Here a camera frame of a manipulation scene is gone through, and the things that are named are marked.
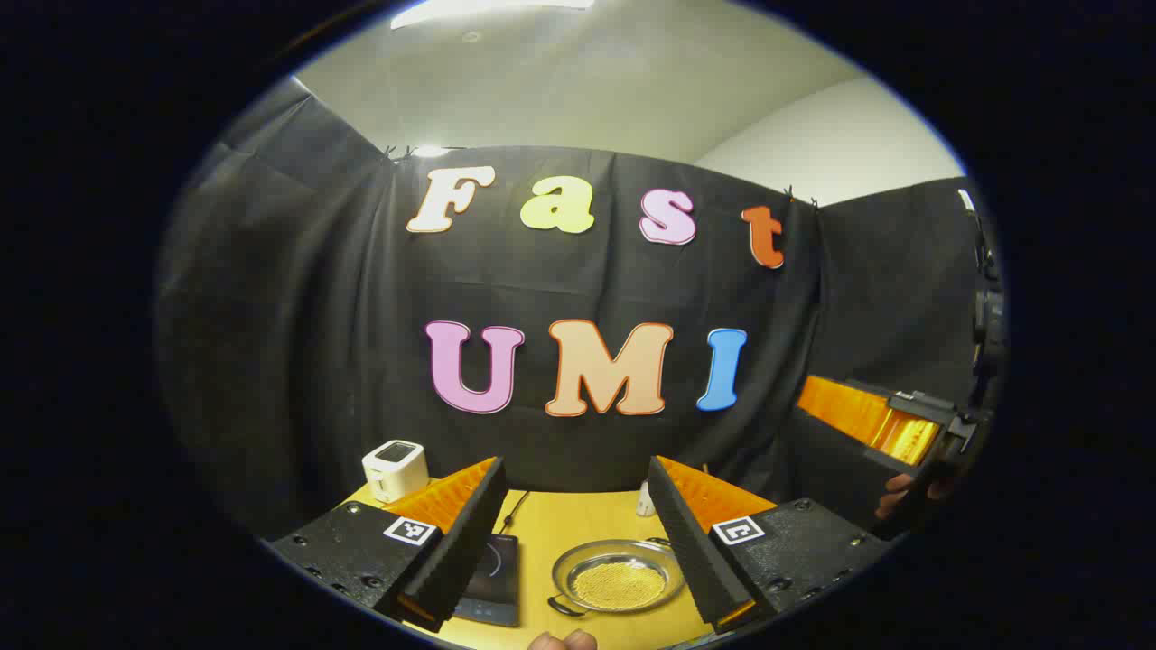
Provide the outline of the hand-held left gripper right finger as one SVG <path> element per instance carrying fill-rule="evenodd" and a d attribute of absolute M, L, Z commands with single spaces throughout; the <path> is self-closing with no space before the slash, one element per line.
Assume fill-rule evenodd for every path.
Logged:
<path fill-rule="evenodd" d="M 717 633 L 805 608 L 890 551 L 814 498 L 776 505 L 662 456 L 649 460 L 647 485 L 696 610 Z"/>

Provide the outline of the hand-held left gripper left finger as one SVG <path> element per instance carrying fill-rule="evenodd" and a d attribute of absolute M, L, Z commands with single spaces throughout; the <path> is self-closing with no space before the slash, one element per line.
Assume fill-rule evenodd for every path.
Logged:
<path fill-rule="evenodd" d="M 486 555 L 505 497 L 507 470 L 491 457 L 392 505 L 348 498 L 272 546 L 380 616 L 438 631 Z"/>

